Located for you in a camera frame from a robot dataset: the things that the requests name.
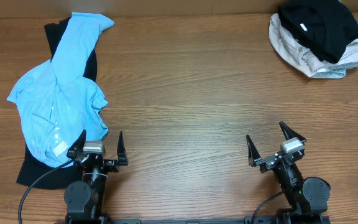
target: wooden table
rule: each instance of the wooden table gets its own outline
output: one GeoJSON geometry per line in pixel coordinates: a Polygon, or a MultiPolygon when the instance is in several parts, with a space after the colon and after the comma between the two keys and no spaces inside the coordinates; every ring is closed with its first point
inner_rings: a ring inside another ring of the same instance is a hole
{"type": "MultiPolygon", "coordinates": [[[[113,218],[242,218],[279,191],[271,172],[248,166],[246,134],[262,156],[278,151],[284,120],[304,135],[303,177],[331,186],[332,223],[358,223],[358,68],[342,80],[312,80],[268,40],[270,15],[117,17],[98,42],[97,83],[109,105],[108,156],[119,131],[129,166],[110,174],[113,218]]],[[[44,24],[0,19],[0,223],[17,223],[25,186],[20,117],[6,98],[28,70],[50,58],[44,24]]],[[[66,214],[64,190],[34,189],[25,223],[66,214]]],[[[287,207],[280,197],[260,214],[287,207]]]]}

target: black cable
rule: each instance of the black cable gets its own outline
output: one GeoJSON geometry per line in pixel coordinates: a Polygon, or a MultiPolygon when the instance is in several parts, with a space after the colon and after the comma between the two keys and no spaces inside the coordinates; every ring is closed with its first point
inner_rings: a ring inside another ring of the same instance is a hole
{"type": "Polygon", "coordinates": [[[255,221],[255,217],[256,217],[256,214],[259,212],[259,210],[264,206],[266,205],[267,203],[269,203],[271,200],[275,199],[276,197],[280,196],[282,193],[284,193],[284,190],[282,190],[281,192],[271,196],[270,198],[268,198],[266,201],[264,201],[263,203],[261,203],[257,208],[256,210],[254,211],[254,214],[252,215],[252,218],[251,218],[251,224],[254,224],[254,221],[255,221]]]}
{"type": "Polygon", "coordinates": [[[52,173],[53,171],[59,170],[59,169],[61,169],[62,167],[67,166],[68,164],[70,164],[70,163],[73,162],[73,161],[74,161],[74,159],[70,159],[70,160],[67,161],[66,163],[64,163],[64,164],[62,164],[62,165],[60,165],[60,166],[54,168],[53,170],[47,172],[46,174],[40,176],[36,181],[34,181],[34,183],[32,183],[32,184],[30,185],[30,187],[24,192],[24,195],[23,195],[23,197],[22,197],[22,200],[20,201],[20,204],[19,204],[19,210],[17,211],[17,219],[19,220],[19,224],[23,224],[23,223],[22,223],[22,208],[23,208],[23,203],[24,203],[24,199],[26,198],[27,194],[29,194],[31,188],[34,187],[34,185],[35,185],[36,183],[38,183],[38,181],[40,181],[40,180],[41,180],[43,177],[45,177],[46,175],[52,173]]]}

